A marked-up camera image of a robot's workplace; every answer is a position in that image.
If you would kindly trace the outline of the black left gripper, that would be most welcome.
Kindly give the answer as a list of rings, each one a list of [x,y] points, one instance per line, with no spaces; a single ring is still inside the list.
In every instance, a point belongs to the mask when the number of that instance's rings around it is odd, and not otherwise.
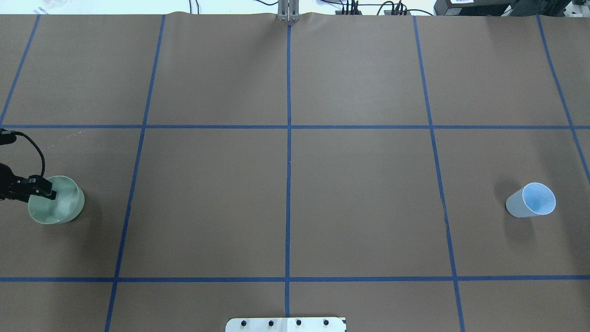
[[[23,194],[23,185],[19,181],[25,178],[15,176],[11,168],[0,164],[0,200],[17,200],[28,202],[29,198]],[[42,176],[28,177],[28,196],[36,196],[55,200],[57,192],[53,189],[53,183]]]

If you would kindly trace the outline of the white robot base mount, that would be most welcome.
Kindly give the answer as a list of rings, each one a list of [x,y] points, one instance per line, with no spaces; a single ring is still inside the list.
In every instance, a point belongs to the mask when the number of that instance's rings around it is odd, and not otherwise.
[[[226,332],[346,332],[341,317],[276,317],[230,319]]]

